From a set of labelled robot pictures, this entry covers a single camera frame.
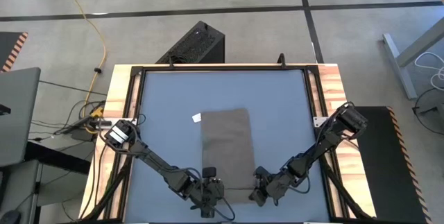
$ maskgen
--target gray desk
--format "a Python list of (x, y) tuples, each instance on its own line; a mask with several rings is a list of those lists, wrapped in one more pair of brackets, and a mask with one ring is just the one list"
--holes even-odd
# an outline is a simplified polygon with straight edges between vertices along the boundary
[(0, 167), (24, 159), (39, 77), (39, 68), (0, 74), (0, 103), (11, 109), (0, 116)]
[(16, 209), (23, 202), (18, 208), (22, 213), (20, 224), (34, 223), (37, 208), (37, 194), (34, 193), (36, 183), (42, 176), (42, 165), (34, 160), (9, 166), (6, 170), (9, 178), (0, 206), (0, 216)]

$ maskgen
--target wooden platform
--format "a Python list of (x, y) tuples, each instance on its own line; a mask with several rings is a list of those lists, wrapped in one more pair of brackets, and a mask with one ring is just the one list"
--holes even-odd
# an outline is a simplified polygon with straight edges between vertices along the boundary
[[(280, 64), (178, 64), (182, 66), (270, 66), (276, 65), (280, 66)], [(343, 85), (341, 81), (341, 75), (339, 74), (339, 68), (336, 64), (316, 64), (318, 65), (321, 84), (324, 92), (325, 102), (327, 105), (327, 111), (329, 114), (333, 113), (338, 106), (342, 105), (346, 102), (345, 93), (343, 90)], [(111, 78), (110, 88), (108, 91), (108, 97), (105, 104), (105, 112), (104, 117), (122, 117), (123, 109), (126, 101), (126, 95), (128, 90), (128, 83), (130, 80), (130, 71), (132, 66), (144, 66), (144, 67), (160, 67), (160, 66), (168, 66), (167, 64), (118, 64), (114, 67), (114, 71)], [(133, 98), (136, 99), (137, 88), (139, 84), (139, 79), (136, 78), (135, 86), (133, 90)], [(315, 105), (317, 105), (316, 109), (319, 109), (319, 98), (316, 95), (316, 85), (312, 83), (311, 86), (314, 91), (314, 100)], [(131, 102), (130, 106), (130, 116), (134, 115), (135, 102)], [(101, 154), (102, 149), (105, 144), (100, 139), (97, 140), (96, 143), (96, 163), (94, 166), (96, 167), (96, 171), (98, 171), (99, 165), (99, 156)], [(370, 196), (370, 191), (368, 188), (368, 183), (366, 179), (366, 174), (364, 171), (364, 166), (362, 164), (361, 155), (359, 151), (347, 144), (346, 142), (341, 143), (341, 145), (336, 150), (338, 156), (338, 163), (341, 171), (341, 177), (344, 186), (352, 195), (352, 197), (356, 200), (356, 202), (361, 206), (361, 208), (371, 216), (375, 216), (375, 209), (373, 207), (372, 198)], [(114, 152), (110, 148), (106, 148), (103, 160), (101, 162), (101, 174), (100, 174), (100, 183), (99, 190), (97, 193), (98, 199), (101, 198), (105, 191), (105, 186), (108, 183), (108, 178), (110, 177), (110, 173), (114, 163)], [(92, 208), (94, 207), (93, 202), (95, 201), (95, 189), (92, 188), (92, 169), (89, 170), (89, 176), (87, 180), (87, 186), (85, 188), (85, 193), (83, 196), (82, 207), (80, 212), (84, 210), (86, 207), (89, 195), (91, 194), (91, 190), (93, 191), (93, 196), (91, 203), (87, 206), (87, 210), (85, 215), (88, 214)], [(335, 190), (335, 188), (330, 184), (332, 188), (333, 196), (334, 196), (334, 208), (337, 217), (342, 217), (341, 208), (339, 204), (339, 196)], [(112, 212), (111, 218), (117, 217), (117, 207), (120, 199), (120, 186), (116, 190), (114, 194), (114, 201), (112, 204)]]

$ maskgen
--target black cable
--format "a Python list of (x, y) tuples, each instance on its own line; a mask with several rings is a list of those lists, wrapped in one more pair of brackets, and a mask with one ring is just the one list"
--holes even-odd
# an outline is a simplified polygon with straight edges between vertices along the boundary
[(35, 137), (35, 138), (28, 138), (28, 141), (43, 141), (49, 138), (51, 137)]
[(75, 104), (72, 106), (71, 110), (69, 111), (69, 114), (68, 114), (68, 118), (67, 118), (67, 120), (65, 121), (65, 123), (61, 123), (61, 124), (63, 125), (63, 127), (48, 126), (48, 125), (44, 125), (44, 124), (40, 124), (40, 123), (35, 123), (35, 122), (33, 122), (33, 121), (38, 121), (38, 120), (33, 120), (31, 123), (34, 124), (34, 125), (42, 126), (42, 127), (46, 127), (46, 128), (55, 128), (55, 129), (57, 129), (57, 130), (56, 130), (55, 132), (53, 132), (53, 135), (56, 135), (55, 133), (56, 133), (57, 131), (64, 130), (64, 129), (66, 129), (66, 128), (70, 128), (70, 127), (72, 127), (72, 126), (70, 126), (70, 125), (68, 124), (69, 119), (71, 118), (71, 115), (72, 115), (72, 112), (74, 111), (74, 108), (75, 108), (79, 103), (82, 103), (82, 102), (85, 102), (85, 100), (81, 100), (81, 101), (75, 103)]
[(117, 187), (120, 185), (120, 182), (130, 174), (130, 162), (132, 160), (131, 156), (127, 156), (125, 159), (125, 162), (123, 163), (123, 166), (121, 167), (119, 173), (117, 174), (117, 177), (113, 182), (111, 182), (110, 186), (107, 187), (105, 190), (105, 193), (103, 194), (102, 198), (100, 199), (99, 203), (93, 208), (93, 210), (84, 218), (81, 220), (94, 220), (97, 219), (105, 206), (108, 204), (109, 200), (112, 200), (112, 196), (114, 195), (114, 192), (116, 191)]
[(61, 202), (61, 205), (62, 205), (63, 212), (65, 213), (65, 216), (67, 216), (69, 218), (69, 220), (75, 222), (75, 220), (72, 217), (70, 217), (69, 214), (67, 213), (67, 210), (65, 209), (65, 206), (63, 205), (63, 203), (65, 203), (65, 202)]
[(141, 125), (141, 124), (143, 124), (143, 123), (146, 121), (146, 116), (145, 116), (145, 114), (140, 113), (140, 114), (139, 114), (139, 117), (140, 117), (140, 116), (143, 116), (143, 117), (144, 117), (144, 120), (143, 120), (141, 123), (137, 123), (138, 126)]
[(28, 200), (28, 198), (30, 198), (33, 194), (34, 194), (34, 192), (28, 194), (28, 196), (27, 196), (25, 199), (23, 199), (23, 200), (18, 204), (18, 206), (15, 208), (15, 210), (19, 209), (19, 207), (20, 207), (24, 202), (26, 202), (26, 200)]
[(78, 144), (74, 144), (74, 145), (68, 146), (68, 147), (66, 147), (66, 148), (62, 148), (61, 150), (57, 150), (57, 151), (58, 151), (58, 152), (62, 152), (62, 151), (65, 151), (65, 150), (67, 150), (67, 149), (69, 149), (69, 148), (76, 147), (76, 146), (79, 146), (79, 145), (81, 145), (81, 144), (84, 144), (84, 143), (86, 143), (86, 142), (89, 142), (89, 140), (83, 140), (82, 142), (80, 142), (80, 143), (78, 143)]
[(29, 132), (29, 134), (48, 134), (48, 135), (52, 135), (52, 132), (39, 132), (39, 131), (32, 131)]
[(100, 184), (100, 168), (102, 166), (102, 157), (103, 154), (105, 152), (106, 149), (106, 144), (105, 146), (102, 148), (102, 152), (100, 153), (100, 157), (99, 157), (99, 169), (97, 169), (97, 185), (96, 185), (96, 195), (94, 196), (94, 204), (97, 205), (97, 193), (99, 192), (99, 184)]
[(359, 151), (359, 146), (356, 145), (354, 142), (352, 142), (352, 140), (350, 140), (350, 139), (344, 139), (344, 140), (346, 140), (349, 144), (351, 144), (352, 146), (354, 146), (354, 148), (356, 148), (356, 149)]
[(444, 135), (444, 132), (435, 131), (435, 130), (432, 130), (431, 128), (427, 127), (427, 126), (421, 121), (421, 119), (420, 119), (419, 116), (418, 116), (418, 113), (416, 112), (416, 110), (419, 109), (419, 107), (418, 107), (419, 100), (420, 100), (425, 94), (427, 94), (427, 93), (429, 93), (429, 92), (431, 92), (431, 91), (434, 91), (434, 90), (436, 90), (436, 88), (428, 89), (428, 90), (426, 90), (425, 92), (423, 92), (423, 93), (418, 97), (418, 99), (416, 99), (415, 107), (413, 108), (413, 113), (415, 114), (415, 117), (417, 118), (417, 120), (419, 121), (419, 123), (420, 123), (424, 128), (428, 129), (428, 131), (431, 131), (431, 132), (433, 132), (433, 133), (435, 133), (435, 134), (438, 134), (438, 135)]
[[(67, 88), (67, 89), (74, 89), (74, 90), (78, 90), (78, 91), (80, 91), (80, 92), (90, 92), (90, 91), (88, 91), (87, 89), (79, 89), (79, 88), (75, 88), (75, 87), (72, 87), (72, 86), (59, 85), (59, 84), (56, 84), (56, 83), (47, 82), (47, 81), (43, 81), (43, 80), (39, 80), (39, 83), (46, 83), (46, 84), (48, 84), (48, 85), (55, 85), (55, 86), (64, 87), (64, 88)], [(90, 93), (92, 93), (92, 94), (98, 94), (98, 95), (102, 95), (102, 96), (107, 96), (107, 94), (105, 94), (105, 93), (100, 93), (100, 92), (90, 92)]]
[(47, 123), (47, 122), (43, 122), (43, 121), (40, 121), (40, 120), (31, 120), (32, 122), (39, 122), (39, 123), (43, 123), (43, 124), (46, 124), (46, 125), (49, 125), (49, 126), (57, 126), (57, 125), (63, 125), (63, 123)]
[[(219, 193), (219, 196), (221, 196), (221, 192), (219, 191), (219, 189), (216, 188), (216, 190), (217, 190), (217, 192)], [(236, 214), (235, 214), (233, 208), (231, 208), (230, 203), (228, 203), (227, 199), (225, 199), (224, 196), (222, 196), (222, 200), (223, 200), (224, 203), (228, 206), (228, 209), (231, 211), (231, 214), (233, 215), (232, 218), (228, 218), (225, 214), (222, 214), (222, 212), (220, 212), (217, 208), (215, 208), (215, 207), (213, 207), (213, 206), (211, 206), (211, 205), (210, 205), (210, 207), (211, 207), (211, 208), (212, 208), (212, 209), (213, 209), (218, 215), (220, 215), (222, 218), (224, 218), (225, 220), (227, 220), (227, 221), (234, 221), (235, 218), (236, 218)]]
[(298, 189), (293, 188), (291, 186), (288, 186), (288, 189), (293, 190), (296, 193), (307, 194), (308, 192), (310, 192), (310, 189), (311, 189), (311, 182), (310, 182), (310, 177), (309, 177), (308, 173), (307, 173), (307, 182), (308, 182), (308, 185), (307, 185), (307, 189), (305, 189), (305, 191), (298, 190)]
[(42, 127), (46, 127), (46, 128), (55, 128), (55, 129), (60, 129), (60, 127), (55, 127), (55, 126), (46, 126), (46, 125), (43, 125), (43, 124), (40, 124), (40, 123), (34, 123), (34, 122), (31, 122), (31, 124), (33, 124), (33, 125), (37, 125), (37, 126), (42, 126)]
[(86, 103), (86, 104), (84, 104), (84, 106), (82, 106), (82, 108), (78, 111), (78, 118), (79, 119), (82, 119), (82, 111), (83, 111), (83, 109), (85, 108), (85, 107), (87, 107), (88, 105), (91, 105), (91, 104), (93, 104), (93, 103), (98, 103), (98, 105), (97, 106), (94, 106), (93, 108), (92, 108), (92, 111), (90, 112), (90, 114), (93, 112), (93, 111), (95, 111), (98, 107), (100, 107), (101, 105), (105, 105), (105, 101), (93, 101), (93, 102), (88, 102), (88, 103)]
[(91, 202), (92, 193), (94, 192), (94, 182), (95, 182), (95, 180), (96, 180), (96, 152), (95, 152), (95, 151), (96, 151), (96, 146), (94, 146), (94, 150), (93, 150), (93, 152), (92, 152), (92, 164), (93, 164), (93, 166), (92, 166), (92, 186), (91, 186), (91, 193), (89, 193), (88, 201), (87, 201), (87, 203), (86, 203), (85, 208), (83, 209), (82, 214), (80, 215), (80, 219), (83, 218), (83, 215), (85, 214), (86, 209), (88, 208), (89, 203)]
[(71, 198), (68, 198), (68, 199), (66, 199), (66, 200), (63, 200), (60, 204), (62, 205), (62, 209), (63, 209), (63, 212), (65, 213), (65, 216), (67, 216), (72, 222), (77, 222), (74, 218), (72, 218), (68, 213), (67, 213), (67, 210), (66, 210), (66, 208), (65, 208), (65, 205), (64, 205), (64, 203), (65, 202), (68, 202), (68, 201), (70, 201), (70, 200), (73, 200), (75, 197), (77, 197), (79, 194), (81, 194), (82, 192), (84, 192), (83, 190), (82, 191), (79, 191), (78, 193), (76, 193), (74, 196), (72, 196)]

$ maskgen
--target gray cloth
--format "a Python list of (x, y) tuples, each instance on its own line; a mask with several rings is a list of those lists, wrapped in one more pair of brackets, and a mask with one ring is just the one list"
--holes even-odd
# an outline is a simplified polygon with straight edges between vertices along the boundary
[(229, 203), (253, 203), (255, 157), (245, 108), (201, 113), (203, 168), (214, 166)]

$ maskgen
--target white cable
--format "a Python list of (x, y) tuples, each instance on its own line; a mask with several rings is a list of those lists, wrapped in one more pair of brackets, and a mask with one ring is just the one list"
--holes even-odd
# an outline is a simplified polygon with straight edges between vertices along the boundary
[[(419, 59), (420, 59), (421, 57), (423, 57), (425, 54), (430, 54), (430, 55), (434, 56), (435, 58), (438, 58), (439, 60), (441, 60), (441, 62), (443, 63), (443, 66), (442, 66), (441, 68), (436, 68), (436, 67), (429, 67), (429, 66), (427, 66), (427, 65), (420, 65), (420, 64), (418, 64)], [(440, 87), (436, 86), (436, 85), (433, 83), (433, 79), (434, 79), (435, 77), (438, 77), (439, 80), (444, 81), (444, 60), (442, 59), (442, 57), (436, 55), (435, 53), (424, 52), (423, 54), (419, 55), (419, 56), (415, 59), (415, 65), (416, 65), (417, 67), (421, 67), (421, 68), (437, 70), (438, 73), (434, 74), (434, 75), (430, 78), (430, 85), (432, 85), (435, 89), (439, 89), (439, 90), (441, 90), (441, 91), (444, 92), (444, 89), (443, 89), (443, 88), (440, 88)]]

